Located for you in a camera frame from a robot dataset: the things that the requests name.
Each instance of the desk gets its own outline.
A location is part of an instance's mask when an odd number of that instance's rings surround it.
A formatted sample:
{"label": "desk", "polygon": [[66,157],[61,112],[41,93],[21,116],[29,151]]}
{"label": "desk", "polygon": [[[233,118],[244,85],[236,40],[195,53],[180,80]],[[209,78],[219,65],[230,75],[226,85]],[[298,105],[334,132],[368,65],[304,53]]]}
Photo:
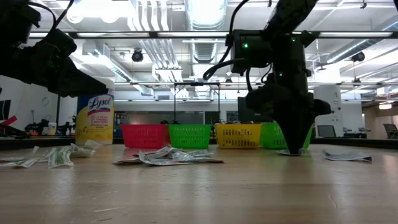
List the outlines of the desk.
{"label": "desk", "polygon": [[[373,163],[332,162],[322,149]],[[115,166],[123,145],[75,167],[0,169],[1,223],[396,223],[398,151],[313,145],[311,157],[219,150],[225,164]],[[18,156],[27,151],[0,152]]]}

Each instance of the ventilation duct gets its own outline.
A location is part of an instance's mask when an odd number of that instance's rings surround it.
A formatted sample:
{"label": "ventilation duct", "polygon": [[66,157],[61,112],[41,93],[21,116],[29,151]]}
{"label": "ventilation duct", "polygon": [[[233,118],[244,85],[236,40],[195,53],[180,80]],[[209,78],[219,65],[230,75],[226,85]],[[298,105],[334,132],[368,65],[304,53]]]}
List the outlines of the ventilation duct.
{"label": "ventilation duct", "polygon": [[[376,31],[398,31],[398,16],[394,16],[383,24],[377,26],[374,30]],[[356,55],[364,49],[377,44],[382,39],[367,39],[367,40],[354,40],[346,46],[338,49],[331,53],[326,58],[326,63],[337,63],[353,55]]]}
{"label": "ventilation duct", "polygon": [[[227,0],[184,0],[188,29],[193,31],[223,30]],[[199,63],[210,63],[217,44],[191,44],[193,58]]]}

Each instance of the cable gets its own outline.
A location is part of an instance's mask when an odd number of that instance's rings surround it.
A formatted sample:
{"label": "cable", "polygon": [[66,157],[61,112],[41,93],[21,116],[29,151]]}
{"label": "cable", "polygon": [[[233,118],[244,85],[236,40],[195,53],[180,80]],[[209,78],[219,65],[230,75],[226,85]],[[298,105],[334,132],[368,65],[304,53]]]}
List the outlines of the cable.
{"label": "cable", "polygon": [[261,77],[261,83],[266,83],[266,81],[264,81],[264,78],[269,74],[269,72],[271,71],[271,69],[272,69],[272,64],[269,64],[269,68],[268,68],[268,72],[267,73],[265,73],[262,77]]}
{"label": "cable", "polygon": [[69,4],[68,4],[67,8],[61,13],[60,17],[58,17],[56,26],[58,26],[59,23],[61,23],[62,19],[67,15],[68,10],[72,7],[74,2],[75,2],[75,0],[70,0],[69,1]]}
{"label": "cable", "polygon": [[253,88],[251,87],[250,84],[250,67],[248,67],[248,69],[246,70],[246,83],[248,84],[248,90],[249,92],[253,91]]}
{"label": "cable", "polygon": [[219,68],[225,67],[225,66],[227,66],[227,65],[232,65],[232,64],[234,64],[234,63],[236,63],[236,62],[247,62],[247,60],[244,59],[244,58],[237,58],[237,59],[228,60],[228,61],[226,61],[226,62],[218,63],[218,64],[212,66],[211,68],[209,68],[209,69],[203,74],[203,79],[204,79],[204,80],[209,80],[209,78],[211,78],[211,77],[213,76],[213,74],[214,74]]}
{"label": "cable", "polygon": [[[233,31],[233,27],[234,27],[234,21],[235,21],[236,14],[237,14],[238,11],[242,8],[242,6],[243,6],[244,4],[246,4],[248,1],[249,1],[249,0],[243,0],[243,1],[241,1],[241,2],[238,4],[238,6],[236,6],[235,10],[233,11],[232,17],[231,17],[231,22],[230,22],[230,24],[229,24],[229,34],[228,34],[228,35],[232,35],[232,31]],[[217,65],[219,65],[219,64],[221,64],[221,63],[224,62],[224,60],[225,60],[226,57],[228,56],[229,51],[231,50],[231,48],[232,48],[232,43],[228,44],[228,48],[226,49],[224,55],[222,56],[221,60],[218,62]],[[209,73],[208,75],[206,75],[206,72],[205,72],[205,74],[203,74],[203,79],[204,79],[204,80],[208,80],[209,78],[211,78],[211,77],[213,76],[213,74],[214,74],[216,71],[214,71],[213,73]]]}
{"label": "cable", "polygon": [[52,10],[51,10],[49,7],[44,6],[44,5],[42,5],[42,4],[39,4],[39,3],[36,3],[36,2],[27,2],[27,4],[30,5],[30,6],[36,6],[36,7],[45,9],[45,10],[47,10],[48,12],[50,12],[51,15],[52,15],[52,20],[53,20],[53,23],[52,23],[52,27],[51,27],[51,29],[50,29],[50,32],[53,31],[53,30],[55,30],[55,28],[57,28],[57,22],[56,22],[57,19],[55,18],[54,13],[52,12]]}

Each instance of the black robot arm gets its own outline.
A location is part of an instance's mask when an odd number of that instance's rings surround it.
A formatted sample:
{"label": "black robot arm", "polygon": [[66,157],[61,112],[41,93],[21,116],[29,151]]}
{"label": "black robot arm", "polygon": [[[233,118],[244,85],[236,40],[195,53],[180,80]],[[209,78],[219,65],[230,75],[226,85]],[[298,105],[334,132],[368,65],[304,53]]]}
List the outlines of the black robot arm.
{"label": "black robot arm", "polygon": [[[54,22],[43,40],[21,49],[18,46],[27,42],[32,26],[39,27],[41,20],[40,13],[30,5],[51,12]],[[0,42],[0,75],[44,86],[62,97],[107,93],[105,84],[79,71],[69,58],[77,46],[71,37],[56,29],[67,9],[55,20],[53,12],[39,3],[0,1],[0,27],[4,33]]]}
{"label": "black robot arm", "polygon": [[[317,0],[280,0],[264,30],[233,30],[226,45],[231,48],[231,71],[243,75],[249,93],[246,106],[264,112],[271,104],[271,115],[278,122],[291,154],[298,154],[314,119],[331,113],[330,105],[314,100],[308,92],[307,78],[311,72],[305,67],[304,48],[317,37],[308,33],[293,34],[315,7]],[[220,65],[209,69],[203,76],[209,79]],[[266,84],[253,90],[250,68],[272,66]]]}

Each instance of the fluorescent light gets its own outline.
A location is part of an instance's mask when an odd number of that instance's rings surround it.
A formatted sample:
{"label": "fluorescent light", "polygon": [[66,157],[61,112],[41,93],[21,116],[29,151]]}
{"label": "fluorescent light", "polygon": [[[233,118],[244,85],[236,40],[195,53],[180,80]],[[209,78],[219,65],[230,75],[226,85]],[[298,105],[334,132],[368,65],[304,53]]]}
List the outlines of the fluorescent light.
{"label": "fluorescent light", "polygon": [[222,37],[225,38],[228,32],[158,32],[159,37]]}
{"label": "fluorescent light", "polygon": [[132,82],[132,83],[121,83],[121,82],[117,82],[114,83],[115,85],[174,85],[174,83],[172,82]]}
{"label": "fluorescent light", "polygon": [[379,109],[380,110],[388,110],[388,109],[391,109],[391,108],[392,108],[392,105],[390,103],[384,103],[384,104],[380,104],[379,105]]}
{"label": "fluorescent light", "polygon": [[320,37],[389,37],[392,32],[321,32]]}
{"label": "fluorescent light", "polygon": [[30,33],[29,37],[45,37],[48,33],[43,32],[43,33]]}
{"label": "fluorescent light", "polygon": [[225,40],[182,40],[183,44],[225,44]]}
{"label": "fluorescent light", "polygon": [[130,83],[114,83],[114,85],[131,85]]}
{"label": "fluorescent light", "polygon": [[124,37],[135,37],[135,38],[146,38],[149,37],[148,32],[78,32],[79,37],[109,37],[109,38],[124,38]]}

